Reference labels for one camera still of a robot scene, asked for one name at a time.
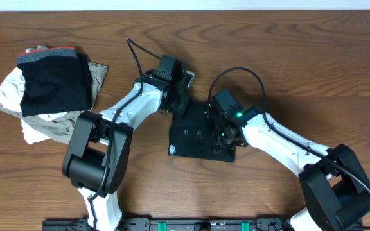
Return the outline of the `black t-shirt with logo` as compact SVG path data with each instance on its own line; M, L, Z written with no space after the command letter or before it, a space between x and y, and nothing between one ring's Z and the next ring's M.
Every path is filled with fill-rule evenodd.
M228 146L215 128L209 105L192 101L185 113L174 114L169 130L168 154L178 157L234 162L236 148Z

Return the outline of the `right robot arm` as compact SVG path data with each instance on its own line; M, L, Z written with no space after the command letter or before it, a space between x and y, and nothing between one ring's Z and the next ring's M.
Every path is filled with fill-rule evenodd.
M298 177L306 205L288 220L292 230L370 230L370 181L350 147L309 141L256 107L209 106L221 143L264 151Z

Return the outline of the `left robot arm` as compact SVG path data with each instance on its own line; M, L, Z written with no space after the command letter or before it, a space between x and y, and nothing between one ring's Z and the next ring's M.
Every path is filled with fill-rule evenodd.
M187 102L195 80L181 70L168 79L149 71L135 80L132 90L114 106L76 120L62 174L83 196L88 210L88 230L116 230L122 220L117 190L125 176L134 130L160 109L172 111Z

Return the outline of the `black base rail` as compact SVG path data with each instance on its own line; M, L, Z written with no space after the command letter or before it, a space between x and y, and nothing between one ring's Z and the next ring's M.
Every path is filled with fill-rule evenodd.
M42 231L89 231L86 219L46 220ZM197 220L197 219L148 219L127 218L115 231L278 231L318 230L315 225L290 225L281 218Z

